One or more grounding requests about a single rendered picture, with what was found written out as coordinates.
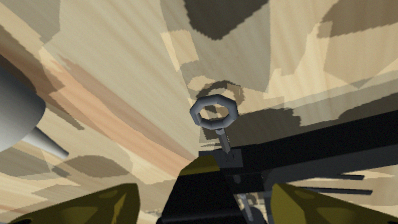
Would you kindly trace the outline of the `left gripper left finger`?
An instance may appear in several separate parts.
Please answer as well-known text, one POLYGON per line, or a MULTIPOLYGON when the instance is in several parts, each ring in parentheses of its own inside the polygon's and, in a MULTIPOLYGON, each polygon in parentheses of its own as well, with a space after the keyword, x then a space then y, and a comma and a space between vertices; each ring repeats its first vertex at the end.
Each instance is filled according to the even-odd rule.
POLYGON ((37 211, 7 224, 137 224, 140 196, 137 183, 123 183, 37 211))

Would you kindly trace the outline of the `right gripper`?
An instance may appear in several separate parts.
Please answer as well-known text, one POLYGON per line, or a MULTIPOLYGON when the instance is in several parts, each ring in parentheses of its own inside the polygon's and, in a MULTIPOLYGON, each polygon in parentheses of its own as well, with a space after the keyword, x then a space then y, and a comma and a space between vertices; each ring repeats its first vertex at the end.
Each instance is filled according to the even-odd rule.
POLYGON ((213 155, 183 168, 161 213, 164 224, 248 224, 213 155))

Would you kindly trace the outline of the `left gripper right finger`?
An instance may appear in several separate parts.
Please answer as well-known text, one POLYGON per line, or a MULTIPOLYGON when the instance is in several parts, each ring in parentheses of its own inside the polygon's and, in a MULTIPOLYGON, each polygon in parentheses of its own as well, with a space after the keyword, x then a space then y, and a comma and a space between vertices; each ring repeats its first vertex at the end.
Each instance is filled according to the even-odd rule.
POLYGON ((275 224, 388 224, 398 217, 286 183, 271 196, 275 224))

